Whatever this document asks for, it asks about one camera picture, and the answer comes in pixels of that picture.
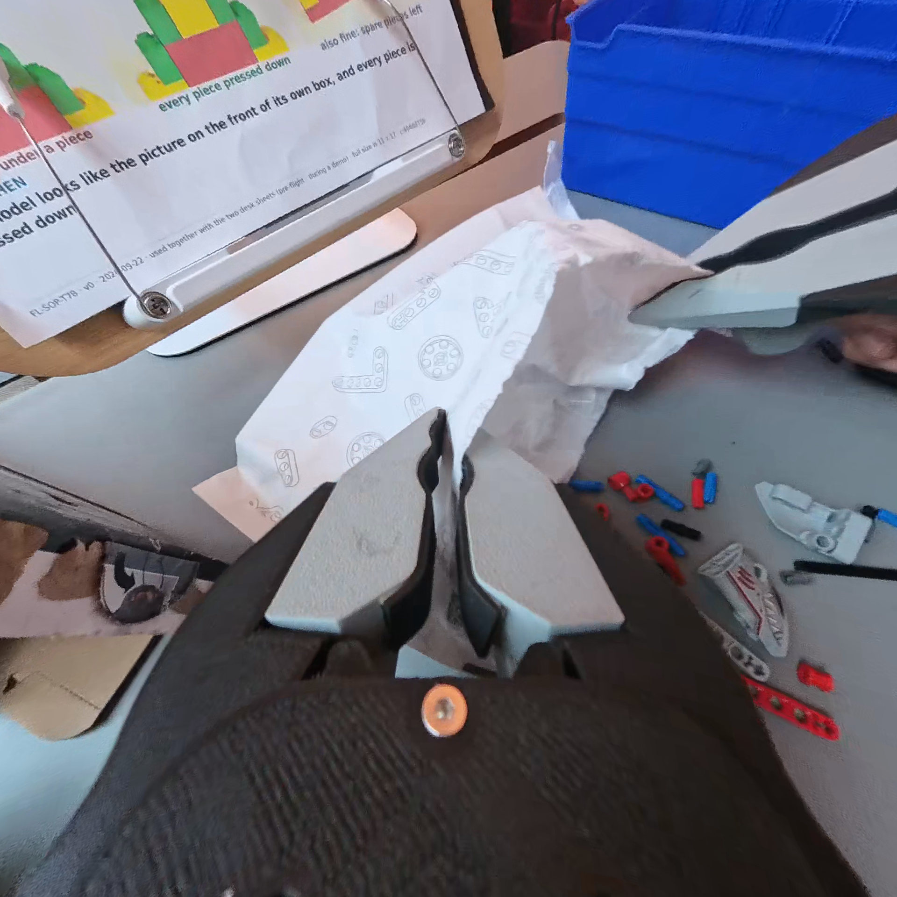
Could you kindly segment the blue plastic bin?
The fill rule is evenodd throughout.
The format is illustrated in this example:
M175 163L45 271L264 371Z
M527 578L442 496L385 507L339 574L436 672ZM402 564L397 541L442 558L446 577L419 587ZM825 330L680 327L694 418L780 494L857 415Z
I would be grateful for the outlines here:
M569 191L722 229L895 114L895 2L595 1L567 23Z

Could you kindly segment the red lego claw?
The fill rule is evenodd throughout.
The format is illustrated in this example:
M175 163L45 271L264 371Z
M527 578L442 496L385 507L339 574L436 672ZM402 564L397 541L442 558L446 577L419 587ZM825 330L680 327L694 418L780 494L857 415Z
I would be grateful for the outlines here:
M669 541L659 535L654 535L645 542L645 550L656 565L663 570L676 585L683 587L686 578L676 561L676 556L671 552Z

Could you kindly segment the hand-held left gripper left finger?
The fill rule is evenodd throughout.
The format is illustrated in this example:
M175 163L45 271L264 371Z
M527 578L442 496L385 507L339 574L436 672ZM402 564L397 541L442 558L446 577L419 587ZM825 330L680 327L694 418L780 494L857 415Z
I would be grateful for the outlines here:
M347 470L292 561L266 622L401 648L430 613L433 492L447 413L434 408Z

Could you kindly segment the person's right hand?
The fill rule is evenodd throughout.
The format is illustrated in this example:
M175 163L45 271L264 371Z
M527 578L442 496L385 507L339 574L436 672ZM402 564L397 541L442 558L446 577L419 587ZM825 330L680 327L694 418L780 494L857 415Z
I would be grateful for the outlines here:
M896 375L896 317L864 313L836 322L846 360L877 374Z

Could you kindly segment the black lego set box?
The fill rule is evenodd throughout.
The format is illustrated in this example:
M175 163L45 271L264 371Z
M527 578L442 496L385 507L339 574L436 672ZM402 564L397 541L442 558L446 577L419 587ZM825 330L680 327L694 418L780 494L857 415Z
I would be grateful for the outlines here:
M93 729L225 568L2 466L2 717L49 742Z

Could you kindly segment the plain white paper bag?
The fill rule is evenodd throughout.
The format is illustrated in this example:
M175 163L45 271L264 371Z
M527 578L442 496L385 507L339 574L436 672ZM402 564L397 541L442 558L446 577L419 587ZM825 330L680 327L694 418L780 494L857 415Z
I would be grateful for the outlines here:
M562 145L556 140L549 141L546 148L543 193L556 217L567 221L580 220L562 180Z

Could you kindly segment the clear clip bar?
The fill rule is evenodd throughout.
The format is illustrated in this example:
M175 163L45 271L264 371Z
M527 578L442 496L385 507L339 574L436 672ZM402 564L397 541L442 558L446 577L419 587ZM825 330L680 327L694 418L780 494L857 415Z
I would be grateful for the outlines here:
M124 323L135 330L170 326L212 300L229 299L301 252L312 253L390 213L436 176L465 160L456 125L346 185L186 265L125 300Z

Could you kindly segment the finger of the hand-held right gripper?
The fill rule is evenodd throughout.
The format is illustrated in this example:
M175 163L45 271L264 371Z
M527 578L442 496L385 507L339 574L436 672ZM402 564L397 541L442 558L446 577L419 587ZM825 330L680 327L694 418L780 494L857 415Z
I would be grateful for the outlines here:
M895 239L816 239L761 263L687 280L634 309L652 327L773 328L895 308L872 282L895 275Z
M896 117L848 138L690 255L714 274L872 224L895 229Z

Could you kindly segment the printed grey lego panel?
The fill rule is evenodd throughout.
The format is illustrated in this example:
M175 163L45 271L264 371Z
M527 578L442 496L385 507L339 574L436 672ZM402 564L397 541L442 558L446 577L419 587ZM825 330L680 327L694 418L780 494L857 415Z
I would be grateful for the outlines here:
M773 657L788 656L790 620L768 569L743 544L733 543L697 569L728 601L746 633Z

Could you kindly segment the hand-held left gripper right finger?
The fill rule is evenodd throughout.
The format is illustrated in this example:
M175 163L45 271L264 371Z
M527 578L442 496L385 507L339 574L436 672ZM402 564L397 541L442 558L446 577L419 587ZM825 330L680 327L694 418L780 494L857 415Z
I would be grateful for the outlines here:
M467 637L499 676L533 645L625 620L555 485L508 448L463 458L456 572Z

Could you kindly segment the long black lego axle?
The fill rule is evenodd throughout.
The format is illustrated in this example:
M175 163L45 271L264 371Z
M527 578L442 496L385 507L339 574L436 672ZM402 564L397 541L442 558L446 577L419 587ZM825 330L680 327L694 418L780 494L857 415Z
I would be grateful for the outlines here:
M851 577L891 582L895 582L897 579L897 572L894 567L856 563L815 562L806 559L796 559L793 561L793 570L819 576Z

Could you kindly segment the red lego beam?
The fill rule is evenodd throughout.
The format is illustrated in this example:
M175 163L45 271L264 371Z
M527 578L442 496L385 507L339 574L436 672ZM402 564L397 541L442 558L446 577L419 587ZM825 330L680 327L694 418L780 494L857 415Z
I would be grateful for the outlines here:
M741 679L758 711L826 741L840 741L838 723L824 712L749 676L741 675Z

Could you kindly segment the instruction sheet on stand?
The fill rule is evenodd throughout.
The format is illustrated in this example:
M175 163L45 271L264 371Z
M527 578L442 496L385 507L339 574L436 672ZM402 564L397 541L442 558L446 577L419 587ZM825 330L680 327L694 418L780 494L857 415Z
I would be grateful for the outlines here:
M253 279L232 298L212 300L159 330L132 329L124 323L122 310L110 308L30 348L18 345L3 331L2 371L37 379L78 376L106 370L143 350L189 352L407 249L417 236L415 224L406 214L408 203L479 163L497 142L501 124L503 61L491 6L462 1L454 2L453 7L486 106L482 115L458 125L466 153L453 173L436 176L390 213L329 246L301 252L275 273Z

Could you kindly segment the printed instruction sheet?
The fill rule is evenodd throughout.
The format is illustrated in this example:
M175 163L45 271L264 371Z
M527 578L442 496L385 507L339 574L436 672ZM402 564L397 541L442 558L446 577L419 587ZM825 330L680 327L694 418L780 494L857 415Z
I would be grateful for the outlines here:
M30 348L485 110L454 2L2 2Z

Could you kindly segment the printed paper bag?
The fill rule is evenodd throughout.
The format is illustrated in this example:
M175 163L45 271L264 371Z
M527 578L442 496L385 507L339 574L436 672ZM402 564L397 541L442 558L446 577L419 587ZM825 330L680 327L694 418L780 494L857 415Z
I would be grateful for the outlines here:
M471 449L511 449L554 485L577 466L616 389L677 351L687 331L634 325L634 308L694 263L607 221L555 216L540 188L458 226L338 309L236 440L229 476L265 535L217 591L258 586L258 629L292 641L360 641L461 668L476 653L457 592L456 514ZM434 408L447 413L433 492L430 613L408 643L279 629L266 609L339 478Z

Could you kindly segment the light grey lego beam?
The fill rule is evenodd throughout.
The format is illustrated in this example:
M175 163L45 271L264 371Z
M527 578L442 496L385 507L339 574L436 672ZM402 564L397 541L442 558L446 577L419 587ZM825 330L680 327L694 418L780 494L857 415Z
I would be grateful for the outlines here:
M766 662L760 659L741 642L736 640L727 630L719 626L707 614L703 612L699 612L699 614L712 633L717 637L724 654L740 673L758 683L767 683L770 676L770 670Z

